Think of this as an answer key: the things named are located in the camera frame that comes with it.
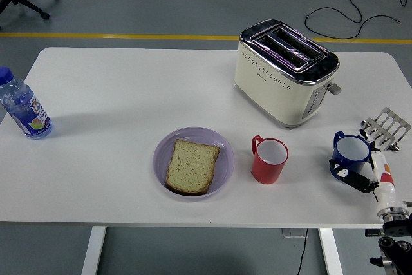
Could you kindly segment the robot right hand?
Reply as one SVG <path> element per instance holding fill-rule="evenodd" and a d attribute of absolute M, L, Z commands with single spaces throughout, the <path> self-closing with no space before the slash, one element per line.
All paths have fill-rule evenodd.
<path fill-rule="evenodd" d="M 335 133 L 329 166 L 331 174 L 339 181 L 362 193 L 374 194 L 377 216 L 383 222 L 389 221 L 391 216 L 409 217 L 406 204 L 397 197 L 384 152 L 363 129 L 359 135 Z"/>

